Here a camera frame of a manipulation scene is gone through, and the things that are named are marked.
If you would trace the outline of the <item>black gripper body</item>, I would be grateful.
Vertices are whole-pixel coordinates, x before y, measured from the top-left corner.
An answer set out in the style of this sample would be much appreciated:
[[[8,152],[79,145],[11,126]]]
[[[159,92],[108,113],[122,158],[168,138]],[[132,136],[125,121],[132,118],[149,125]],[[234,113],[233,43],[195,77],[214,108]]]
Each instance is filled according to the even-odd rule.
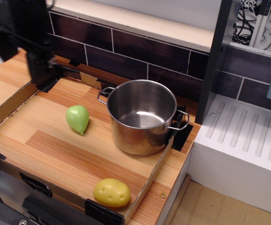
[[[18,53],[17,48],[35,52],[51,52],[48,35],[48,14],[0,14],[2,44],[0,57],[7,61]]]

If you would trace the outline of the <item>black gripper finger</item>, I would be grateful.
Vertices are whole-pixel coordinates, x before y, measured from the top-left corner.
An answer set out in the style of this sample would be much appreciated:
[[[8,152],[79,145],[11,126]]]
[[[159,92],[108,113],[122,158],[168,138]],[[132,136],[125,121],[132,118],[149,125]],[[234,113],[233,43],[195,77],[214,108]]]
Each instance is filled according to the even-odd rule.
[[[53,66],[55,57],[51,52],[28,51],[26,56],[29,73],[34,85],[46,85],[55,79]]]

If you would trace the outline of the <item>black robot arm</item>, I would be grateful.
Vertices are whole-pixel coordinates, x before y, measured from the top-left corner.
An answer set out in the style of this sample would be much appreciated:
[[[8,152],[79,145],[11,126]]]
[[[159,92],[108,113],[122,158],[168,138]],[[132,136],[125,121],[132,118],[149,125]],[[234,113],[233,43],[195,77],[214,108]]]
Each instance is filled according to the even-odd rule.
[[[50,9],[44,0],[0,0],[0,58],[7,61],[24,49],[37,86],[53,76],[54,55],[47,33]]]

